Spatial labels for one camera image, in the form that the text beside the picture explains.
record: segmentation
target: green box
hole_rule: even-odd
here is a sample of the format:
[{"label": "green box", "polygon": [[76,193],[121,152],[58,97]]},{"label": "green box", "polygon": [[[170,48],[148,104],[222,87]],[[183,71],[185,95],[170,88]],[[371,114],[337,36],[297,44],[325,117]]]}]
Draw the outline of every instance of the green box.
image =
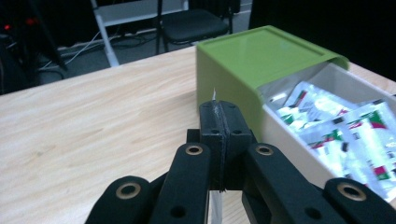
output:
[{"label": "green box", "polygon": [[260,86],[318,63],[347,69],[348,59],[273,26],[226,35],[197,45],[197,102],[212,99],[239,106],[247,125],[262,140]]}]

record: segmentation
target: wooden table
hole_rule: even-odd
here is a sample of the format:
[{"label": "wooden table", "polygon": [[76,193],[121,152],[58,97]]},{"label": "wooden table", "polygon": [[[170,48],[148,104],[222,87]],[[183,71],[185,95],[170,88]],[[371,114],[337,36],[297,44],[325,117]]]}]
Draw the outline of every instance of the wooden table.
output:
[{"label": "wooden table", "polygon": [[[199,128],[195,90],[188,48],[0,97],[0,223],[83,223],[117,178],[165,173]],[[225,194],[224,223],[248,222],[240,196]]]}]

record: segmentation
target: medicine packet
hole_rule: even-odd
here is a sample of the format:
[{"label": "medicine packet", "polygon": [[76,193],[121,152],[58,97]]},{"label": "medicine packet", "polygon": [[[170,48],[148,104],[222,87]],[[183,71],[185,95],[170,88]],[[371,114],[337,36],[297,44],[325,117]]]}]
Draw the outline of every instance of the medicine packet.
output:
[{"label": "medicine packet", "polygon": [[396,188],[396,119],[386,102],[373,102],[342,118],[359,145],[357,158],[366,162],[382,189]]},{"label": "medicine packet", "polygon": [[296,85],[284,106],[298,107],[300,112],[306,112],[308,122],[333,119],[358,108],[357,105],[305,81]]},{"label": "medicine packet", "polygon": [[354,179],[381,197],[387,197],[369,164],[361,159],[361,145],[342,118],[306,128],[299,136],[335,176]]},{"label": "medicine packet", "polygon": [[308,123],[308,116],[306,112],[300,112],[298,107],[282,107],[276,111],[279,117],[292,129],[294,132],[299,132]]}]

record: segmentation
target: box lid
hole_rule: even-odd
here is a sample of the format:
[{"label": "box lid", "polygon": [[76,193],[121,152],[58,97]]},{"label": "box lid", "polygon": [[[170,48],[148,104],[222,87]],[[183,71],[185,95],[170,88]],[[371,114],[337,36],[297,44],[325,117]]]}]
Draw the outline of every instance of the box lid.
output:
[{"label": "box lid", "polygon": [[347,58],[273,26],[208,40],[197,48],[252,89],[317,63],[348,67]]}]

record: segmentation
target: red light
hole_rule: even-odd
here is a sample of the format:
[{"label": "red light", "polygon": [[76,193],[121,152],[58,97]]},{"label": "red light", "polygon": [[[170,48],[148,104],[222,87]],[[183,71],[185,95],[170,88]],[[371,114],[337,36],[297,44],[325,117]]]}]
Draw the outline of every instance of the red light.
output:
[{"label": "red light", "polygon": [[4,29],[5,29],[6,31],[9,31],[9,30],[11,29],[11,25],[10,25],[10,24],[5,25],[5,26],[4,26]]},{"label": "red light", "polygon": [[28,18],[28,19],[26,19],[25,22],[28,25],[35,25],[35,24],[38,24],[38,19],[37,18]]}]

